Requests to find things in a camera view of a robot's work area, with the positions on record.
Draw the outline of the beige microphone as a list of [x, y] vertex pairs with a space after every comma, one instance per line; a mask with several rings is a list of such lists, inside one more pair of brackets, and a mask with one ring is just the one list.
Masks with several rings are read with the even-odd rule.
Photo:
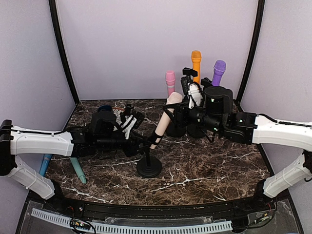
[[[172, 92], [167, 98], [166, 104], [169, 105], [180, 103], [182, 102], [182, 99], [183, 97], [180, 93]], [[149, 141], [151, 143], [150, 149], [154, 149], [160, 143], [170, 121], [171, 119], [169, 118], [169, 116], [165, 112], [163, 112], [156, 129], [153, 131], [149, 138]]]

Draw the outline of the black stand of blue microphone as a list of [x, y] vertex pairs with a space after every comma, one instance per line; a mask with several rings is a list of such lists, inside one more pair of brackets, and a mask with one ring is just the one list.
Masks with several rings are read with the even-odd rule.
[[129, 117], [133, 114], [134, 107], [131, 104], [126, 104], [123, 112], [120, 114], [123, 117]]

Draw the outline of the black stand of beige microphone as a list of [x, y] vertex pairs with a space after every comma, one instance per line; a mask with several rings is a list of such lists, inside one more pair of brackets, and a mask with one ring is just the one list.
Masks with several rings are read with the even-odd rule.
[[137, 173], [143, 178], [153, 178], [160, 174], [162, 170], [162, 164], [158, 158], [152, 156], [150, 153], [150, 147], [143, 146], [143, 154], [137, 165]]

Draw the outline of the green microphone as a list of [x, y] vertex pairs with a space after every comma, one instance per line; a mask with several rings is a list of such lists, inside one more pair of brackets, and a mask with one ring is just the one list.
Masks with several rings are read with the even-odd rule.
[[76, 157], [71, 157], [70, 161], [81, 183], [86, 184], [87, 180], [86, 180], [85, 174], [82, 170], [79, 160]]

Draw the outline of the blue microphone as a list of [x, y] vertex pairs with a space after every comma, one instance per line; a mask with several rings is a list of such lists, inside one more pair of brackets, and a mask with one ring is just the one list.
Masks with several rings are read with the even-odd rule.
[[41, 176], [45, 176], [46, 170], [48, 168], [48, 165], [52, 156], [53, 156], [52, 154], [44, 154], [41, 167], [40, 167], [40, 171], [39, 171], [39, 174]]

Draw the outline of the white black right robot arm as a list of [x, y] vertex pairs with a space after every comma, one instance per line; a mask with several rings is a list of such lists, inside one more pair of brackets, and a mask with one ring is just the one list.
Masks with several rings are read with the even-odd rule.
[[171, 121], [180, 126], [196, 124], [213, 133], [242, 144], [276, 144], [300, 148], [302, 154], [289, 166], [257, 184], [249, 208], [260, 211], [268, 199], [301, 180], [312, 179], [312, 124], [274, 119], [266, 114], [232, 112], [233, 93], [221, 86], [204, 90], [205, 106], [190, 108], [180, 101], [165, 105], [163, 110]]

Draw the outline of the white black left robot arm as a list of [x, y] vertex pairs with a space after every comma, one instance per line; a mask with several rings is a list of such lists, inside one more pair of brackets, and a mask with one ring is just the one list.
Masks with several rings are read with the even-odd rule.
[[41, 198], [49, 200], [57, 212], [69, 208], [56, 182], [40, 175], [21, 158], [22, 154], [51, 154], [67, 157], [85, 157], [96, 151], [121, 149], [126, 156], [146, 151], [146, 137], [134, 132], [144, 116], [140, 112], [121, 114], [121, 123], [110, 111], [92, 114], [86, 126], [70, 127], [60, 132], [39, 131], [13, 126], [4, 120], [0, 126], [0, 175], [14, 179]]

